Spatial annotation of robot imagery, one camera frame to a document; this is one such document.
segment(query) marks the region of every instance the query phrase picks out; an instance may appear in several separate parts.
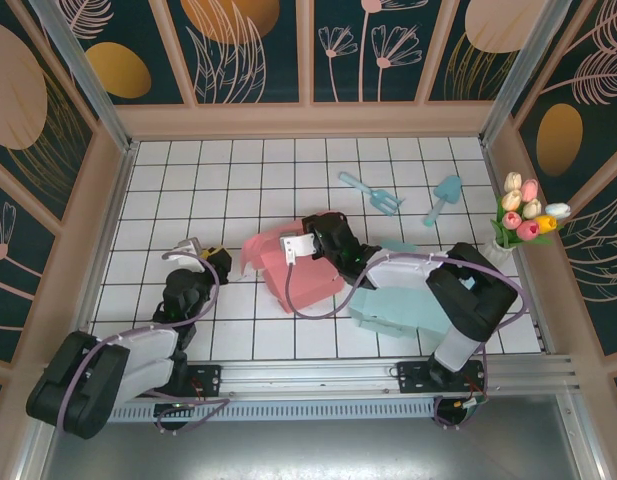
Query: toy garden tool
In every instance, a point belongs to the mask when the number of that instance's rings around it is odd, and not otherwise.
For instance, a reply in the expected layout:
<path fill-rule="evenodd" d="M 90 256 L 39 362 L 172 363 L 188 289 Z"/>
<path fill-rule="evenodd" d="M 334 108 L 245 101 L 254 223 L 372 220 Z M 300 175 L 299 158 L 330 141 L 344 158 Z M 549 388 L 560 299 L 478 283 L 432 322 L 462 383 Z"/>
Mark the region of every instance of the toy garden tool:
<path fill-rule="evenodd" d="M 437 221 L 437 217 L 441 213 L 441 209 L 444 208 L 446 202 L 457 203 L 461 196 L 461 178 L 457 175 L 450 175 L 444 179 L 439 185 L 435 187 L 432 192 L 435 197 L 439 198 L 435 206 L 428 213 L 424 219 L 424 225 L 432 227 Z"/>
<path fill-rule="evenodd" d="M 370 204 L 379 210 L 384 215 L 392 216 L 397 212 L 399 205 L 403 200 L 399 200 L 394 195 L 389 194 L 385 190 L 373 190 L 370 187 L 364 185 L 355 177 L 346 172 L 339 174 L 339 180 L 347 183 L 351 187 L 355 187 L 357 190 L 361 190 L 363 193 L 370 195 Z"/>

